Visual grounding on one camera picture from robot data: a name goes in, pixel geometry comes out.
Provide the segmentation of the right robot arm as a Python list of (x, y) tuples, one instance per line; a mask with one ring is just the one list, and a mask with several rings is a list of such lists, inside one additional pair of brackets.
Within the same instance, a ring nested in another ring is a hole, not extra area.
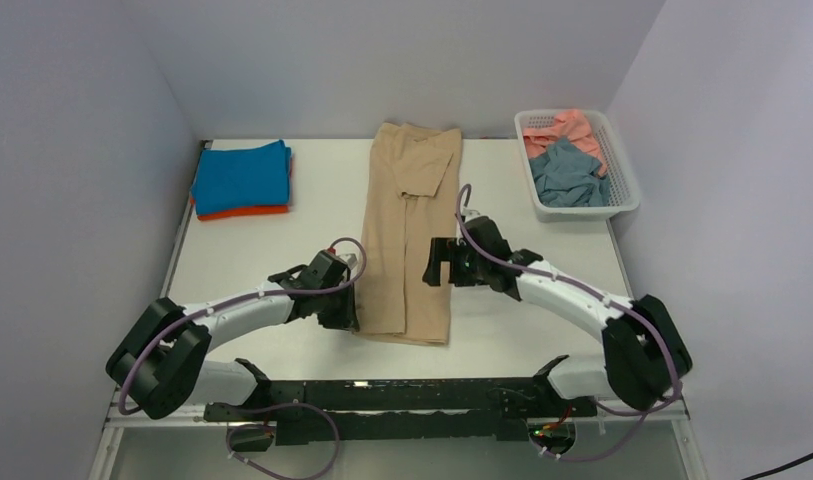
[(514, 250), (495, 222), (478, 216), (457, 237), (434, 237), (422, 280), (438, 287), (487, 286), (553, 313), (597, 340), (602, 351), (559, 356), (533, 377), (539, 411), (556, 415), (571, 400), (616, 398), (632, 412), (679, 399), (693, 361), (664, 303), (611, 294), (553, 266), (527, 249)]

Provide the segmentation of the beige t shirt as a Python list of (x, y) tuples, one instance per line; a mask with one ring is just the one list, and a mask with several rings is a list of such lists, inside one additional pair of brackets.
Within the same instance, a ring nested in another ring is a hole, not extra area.
[(451, 288), (422, 276), (435, 237), (456, 234), (463, 137), (409, 124), (383, 124), (373, 140), (361, 243), (367, 267), (356, 285), (361, 336), (445, 345)]

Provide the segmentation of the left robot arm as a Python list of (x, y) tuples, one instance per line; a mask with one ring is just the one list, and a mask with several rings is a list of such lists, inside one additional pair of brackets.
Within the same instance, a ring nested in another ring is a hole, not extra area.
[(246, 359), (208, 360), (219, 346), (266, 327), (314, 317), (325, 329), (357, 331), (354, 283), (362, 265), (353, 253), (319, 251), (310, 264), (269, 276), (236, 296), (180, 305), (151, 302), (106, 362), (120, 387), (118, 408), (162, 419), (184, 405), (229, 405), (240, 417), (261, 417), (274, 402), (272, 382)]

